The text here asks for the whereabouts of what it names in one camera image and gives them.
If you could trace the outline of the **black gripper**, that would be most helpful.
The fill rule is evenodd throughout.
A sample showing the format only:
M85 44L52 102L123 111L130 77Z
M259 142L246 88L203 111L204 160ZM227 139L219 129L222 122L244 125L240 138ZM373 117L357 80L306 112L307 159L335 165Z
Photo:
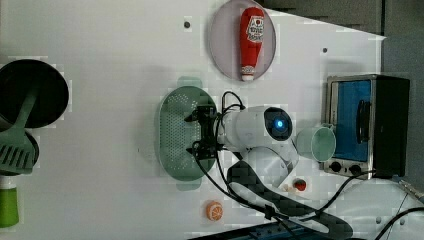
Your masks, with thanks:
M217 156L218 143L215 136L215 122L218 113L213 106L199 106L189 116L184 118L185 122L195 122L201 126L201 138L186 149L196 160L212 159Z

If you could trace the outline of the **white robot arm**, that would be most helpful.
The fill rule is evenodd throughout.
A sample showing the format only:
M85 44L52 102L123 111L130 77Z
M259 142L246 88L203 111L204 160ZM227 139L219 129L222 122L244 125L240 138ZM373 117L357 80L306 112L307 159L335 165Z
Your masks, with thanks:
M219 113L198 106L185 117L201 127L188 152L197 163L229 150L238 161L224 182L237 202L270 218L284 219L330 240L423 240L423 199L401 181L378 179L372 168L353 165L348 178L325 200L309 200L280 185L295 169L300 141L281 108L251 107Z

